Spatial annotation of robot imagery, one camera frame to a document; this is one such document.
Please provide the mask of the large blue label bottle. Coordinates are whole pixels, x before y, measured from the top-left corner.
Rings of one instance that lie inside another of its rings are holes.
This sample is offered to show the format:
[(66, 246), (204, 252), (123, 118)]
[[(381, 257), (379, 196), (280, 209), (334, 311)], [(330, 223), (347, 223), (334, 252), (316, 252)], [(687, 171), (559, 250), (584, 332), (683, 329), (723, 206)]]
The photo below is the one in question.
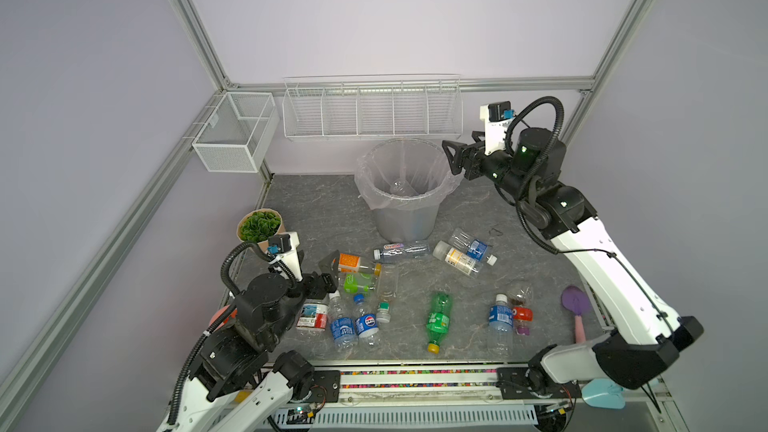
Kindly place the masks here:
[(390, 193), (398, 197), (416, 197), (420, 195), (406, 179), (402, 178), (396, 179), (392, 183)]

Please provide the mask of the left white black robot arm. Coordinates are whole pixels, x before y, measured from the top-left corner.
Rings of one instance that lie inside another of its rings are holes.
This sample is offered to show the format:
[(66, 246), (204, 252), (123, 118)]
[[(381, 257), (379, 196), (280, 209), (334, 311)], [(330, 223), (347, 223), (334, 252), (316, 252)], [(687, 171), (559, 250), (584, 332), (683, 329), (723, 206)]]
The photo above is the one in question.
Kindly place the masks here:
[(298, 245), (280, 234), (267, 248), (242, 242), (225, 257), (220, 277), (232, 300), (185, 359), (160, 430), (254, 431), (262, 423), (277, 430), (275, 413), (291, 403), (310, 404), (308, 419), (338, 401), (339, 371), (319, 371), (295, 350), (269, 358), (306, 301), (338, 289), (340, 252), (303, 274)]

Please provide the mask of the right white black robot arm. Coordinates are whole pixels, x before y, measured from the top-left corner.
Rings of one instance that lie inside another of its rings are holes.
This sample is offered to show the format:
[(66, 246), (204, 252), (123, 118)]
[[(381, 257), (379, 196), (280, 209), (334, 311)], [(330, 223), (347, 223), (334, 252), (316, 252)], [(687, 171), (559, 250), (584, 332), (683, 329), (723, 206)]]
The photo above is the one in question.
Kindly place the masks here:
[(636, 390), (665, 372), (704, 333), (693, 316), (668, 305), (630, 264), (585, 195), (559, 176), (567, 151), (565, 112), (554, 96), (519, 112), (509, 102), (481, 109), (484, 128), (463, 144), (445, 140), (450, 170), (485, 177), (514, 207), (526, 234), (552, 255), (564, 255), (596, 293), (612, 331), (574, 345), (552, 345), (528, 363), (521, 385), (545, 396), (566, 383), (610, 379)]

